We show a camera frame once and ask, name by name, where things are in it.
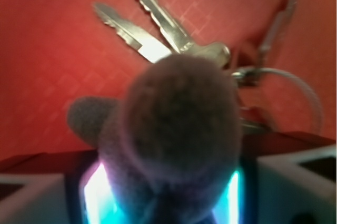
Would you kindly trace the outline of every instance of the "glowing blue light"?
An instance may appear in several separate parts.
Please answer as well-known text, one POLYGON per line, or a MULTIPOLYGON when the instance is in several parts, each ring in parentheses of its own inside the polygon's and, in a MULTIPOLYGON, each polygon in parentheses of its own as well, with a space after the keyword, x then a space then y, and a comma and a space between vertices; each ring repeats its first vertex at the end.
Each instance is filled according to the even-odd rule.
MULTIPOLYGON (((238 224, 240 221, 241 173, 233 173, 231 180, 213 208, 218 224, 238 224)), ((128 223, 125 214, 118 208, 102 164, 84 186, 84 198, 88 224, 128 223)))

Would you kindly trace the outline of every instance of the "red textured wall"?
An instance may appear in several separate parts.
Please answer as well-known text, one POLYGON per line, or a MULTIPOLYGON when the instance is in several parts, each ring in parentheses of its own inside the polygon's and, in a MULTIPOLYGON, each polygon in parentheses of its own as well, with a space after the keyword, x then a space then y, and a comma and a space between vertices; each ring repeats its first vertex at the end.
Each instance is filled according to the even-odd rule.
MULTIPOLYGON (((110 4, 161 38, 137 0, 0 0, 0 159, 39 151, 86 149, 67 128, 79 96, 123 97, 149 63, 103 25, 91 4, 110 4)), ((200 43, 231 49, 259 42, 280 0, 159 0, 200 43)), ((307 81, 321 98, 323 135, 336 136, 335 0, 299 0, 273 67, 307 81)), ((265 90, 282 130, 310 129, 302 94, 274 78, 265 90)))

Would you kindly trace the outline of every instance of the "key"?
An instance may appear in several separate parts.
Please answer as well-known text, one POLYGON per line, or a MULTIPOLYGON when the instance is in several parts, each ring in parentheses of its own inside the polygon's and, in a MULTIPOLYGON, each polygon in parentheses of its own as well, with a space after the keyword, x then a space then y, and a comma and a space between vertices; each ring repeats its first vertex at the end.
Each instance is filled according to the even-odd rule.
POLYGON ((229 62, 230 51, 226 45, 220 42, 206 46, 198 45, 184 27, 167 10, 159 6, 157 0, 139 1, 145 10, 150 12, 161 33, 177 53, 205 57, 215 62, 219 67, 223 67, 229 62))
POLYGON ((150 62, 156 63, 160 59, 172 54, 171 50, 159 40, 139 26, 121 18, 113 8, 103 3, 95 3, 94 10, 106 25, 115 28, 117 34, 128 45, 150 62))

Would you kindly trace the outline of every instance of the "fuzzy fabric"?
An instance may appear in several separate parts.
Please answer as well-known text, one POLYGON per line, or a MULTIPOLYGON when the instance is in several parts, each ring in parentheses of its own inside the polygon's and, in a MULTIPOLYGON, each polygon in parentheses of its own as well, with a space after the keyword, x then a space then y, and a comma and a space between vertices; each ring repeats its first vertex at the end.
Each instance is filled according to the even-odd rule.
POLYGON ((236 168, 241 127, 231 80, 212 62, 167 57, 122 102, 76 101, 68 124, 98 147, 131 223, 214 223, 211 209, 236 168))

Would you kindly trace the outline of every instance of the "plush toy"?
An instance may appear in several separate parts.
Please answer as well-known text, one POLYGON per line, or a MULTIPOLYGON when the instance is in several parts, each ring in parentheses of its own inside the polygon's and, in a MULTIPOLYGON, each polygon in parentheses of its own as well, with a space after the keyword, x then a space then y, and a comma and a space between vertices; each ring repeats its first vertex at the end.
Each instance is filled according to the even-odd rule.
POLYGON ((141 74, 124 101, 80 98, 67 120, 98 148, 131 223, 215 223, 211 210, 241 145, 233 89, 207 59, 172 55, 141 74))

